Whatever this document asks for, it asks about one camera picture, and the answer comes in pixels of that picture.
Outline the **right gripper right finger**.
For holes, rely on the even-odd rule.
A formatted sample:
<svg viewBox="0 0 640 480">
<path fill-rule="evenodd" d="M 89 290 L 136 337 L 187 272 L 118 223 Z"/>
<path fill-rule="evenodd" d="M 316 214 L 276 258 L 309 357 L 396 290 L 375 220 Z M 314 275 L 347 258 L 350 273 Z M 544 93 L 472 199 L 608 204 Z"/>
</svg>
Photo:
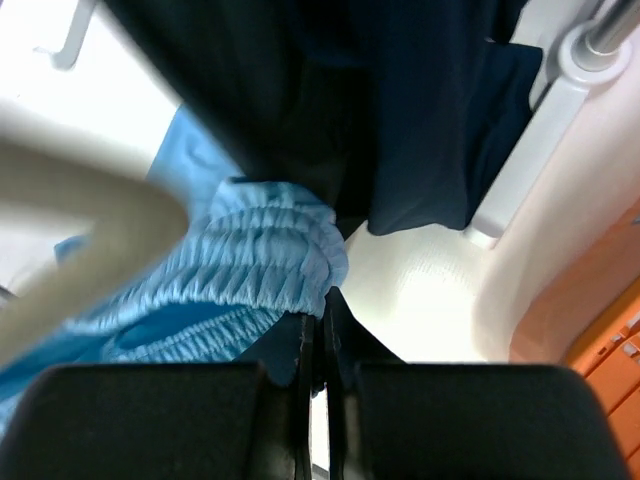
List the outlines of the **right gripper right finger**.
<svg viewBox="0 0 640 480">
<path fill-rule="evenodd" d="M 322 320 L 333 479 L 626 479 L 594 392 L 557 365 L 407 363 L 338 290 Z"/>
</svg>

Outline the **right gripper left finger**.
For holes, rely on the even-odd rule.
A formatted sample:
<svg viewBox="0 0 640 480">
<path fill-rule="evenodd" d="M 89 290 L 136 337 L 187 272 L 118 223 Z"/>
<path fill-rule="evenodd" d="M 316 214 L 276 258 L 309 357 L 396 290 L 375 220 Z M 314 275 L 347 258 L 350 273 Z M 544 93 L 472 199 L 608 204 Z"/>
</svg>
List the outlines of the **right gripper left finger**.
<svg viewBox="0 0 640 480">
<path fill-rule="evenodd" d="M 52 368 L 1 443 L 5 479 L 307 479 L 315 322 L 287 315 L 241 359 Z"/>
</svg>

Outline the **light blue shorts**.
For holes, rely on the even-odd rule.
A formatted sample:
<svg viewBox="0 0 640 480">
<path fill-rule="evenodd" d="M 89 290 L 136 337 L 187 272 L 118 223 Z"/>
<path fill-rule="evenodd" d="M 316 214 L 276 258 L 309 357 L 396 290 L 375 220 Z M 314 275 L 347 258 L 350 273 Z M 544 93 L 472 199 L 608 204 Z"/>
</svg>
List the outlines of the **light blue shorts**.
<svg viewBox="0 0 640 480">
<path fill-rule="evenodd" d="M 45 369 L 238 358 L 285 313 L 322 315 L 348 271 L 334 211 L 301 186 L 251 182 L 186 107 L 148 179 L 179 194 L 189 230 L 168 257 L 1 371 L 1 422 Z"/>
</svg>

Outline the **navy blue shorts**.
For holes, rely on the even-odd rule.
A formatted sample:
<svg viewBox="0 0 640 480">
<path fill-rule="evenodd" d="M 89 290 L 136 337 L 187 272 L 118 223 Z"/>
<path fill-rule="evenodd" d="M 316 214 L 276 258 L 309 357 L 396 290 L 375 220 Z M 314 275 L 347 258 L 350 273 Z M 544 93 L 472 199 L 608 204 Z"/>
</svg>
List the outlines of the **navy blue shorts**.
<svg viewBox="0 0 640 480">
<path fill-rule="evenodd" d="M 465 228 L 527 126 L 540 48 L 521 1 L 291 1 L 313 60 L 355 76 L 355 149 L 336 202 L 377 236 Z"/>
</svg>

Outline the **black shorts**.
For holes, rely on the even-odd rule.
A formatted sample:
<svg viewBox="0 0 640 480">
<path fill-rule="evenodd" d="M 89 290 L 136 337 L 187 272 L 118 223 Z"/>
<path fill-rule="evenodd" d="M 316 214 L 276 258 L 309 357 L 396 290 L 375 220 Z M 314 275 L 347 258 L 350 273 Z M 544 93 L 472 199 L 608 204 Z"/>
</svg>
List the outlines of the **black shorts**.
<svg viewBox="0 0 640 480">
<path fill-rule="evenodd" d="M 293 42 L 278 1 L 112 1 L 125 31 L 252 180 L 301 185 L 360 225 L 371 201 L 368 82 Z"/>
</svg>

